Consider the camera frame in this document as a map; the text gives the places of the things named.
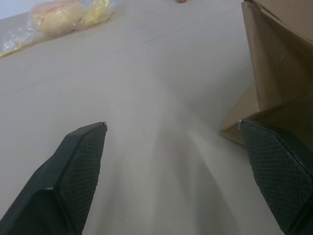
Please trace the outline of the clear plastic bag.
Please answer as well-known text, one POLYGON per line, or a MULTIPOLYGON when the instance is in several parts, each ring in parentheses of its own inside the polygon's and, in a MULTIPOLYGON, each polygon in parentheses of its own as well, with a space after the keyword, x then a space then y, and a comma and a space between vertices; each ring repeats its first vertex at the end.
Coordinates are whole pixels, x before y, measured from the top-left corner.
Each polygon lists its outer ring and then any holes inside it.
POLYGON ((91 26, 106 21, 115 8, 113 0, 93 0, 83 13, 82 26, 91 26))

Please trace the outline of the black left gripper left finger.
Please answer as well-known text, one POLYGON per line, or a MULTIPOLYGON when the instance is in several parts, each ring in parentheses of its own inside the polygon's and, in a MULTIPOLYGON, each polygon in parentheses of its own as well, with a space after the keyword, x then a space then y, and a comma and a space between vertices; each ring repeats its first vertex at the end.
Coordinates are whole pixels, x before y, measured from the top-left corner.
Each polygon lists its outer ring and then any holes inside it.
POLYGON ((82 235, 98 184, 107 124, 67 134, 0 220, 0 235, 82 235))

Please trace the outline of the brown paper bag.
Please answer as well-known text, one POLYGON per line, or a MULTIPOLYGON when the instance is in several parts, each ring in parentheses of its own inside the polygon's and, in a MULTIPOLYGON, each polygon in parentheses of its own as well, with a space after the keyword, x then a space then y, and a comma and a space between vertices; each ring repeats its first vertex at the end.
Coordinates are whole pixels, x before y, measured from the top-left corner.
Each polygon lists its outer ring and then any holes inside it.
POLYGON ((238 121, 295 134, 313 150, 313 0, 242 3, 254 82, 225 116, 220 134, 243 144, 238 121))

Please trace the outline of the plastic bag of bread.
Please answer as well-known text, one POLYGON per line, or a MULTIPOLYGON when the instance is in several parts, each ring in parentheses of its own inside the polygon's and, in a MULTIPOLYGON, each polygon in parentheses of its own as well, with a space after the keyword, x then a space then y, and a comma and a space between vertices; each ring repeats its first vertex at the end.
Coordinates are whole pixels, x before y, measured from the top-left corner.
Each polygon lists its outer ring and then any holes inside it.
POLYGON ((78 0, 54 0, 32 8, 26 23, 8 31, 2 40, 0 57, 21 50, 50 36, 77 28, 83 17, 78 0))

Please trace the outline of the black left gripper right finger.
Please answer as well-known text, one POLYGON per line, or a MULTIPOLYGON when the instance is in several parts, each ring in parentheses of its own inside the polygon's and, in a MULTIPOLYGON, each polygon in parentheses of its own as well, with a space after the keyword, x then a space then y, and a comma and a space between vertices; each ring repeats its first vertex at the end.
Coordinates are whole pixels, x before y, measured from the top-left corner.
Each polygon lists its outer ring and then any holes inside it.
POLYGON ((294 134, 242 119, 253 176, 285 235, 313 235, 313 152, 294 134))

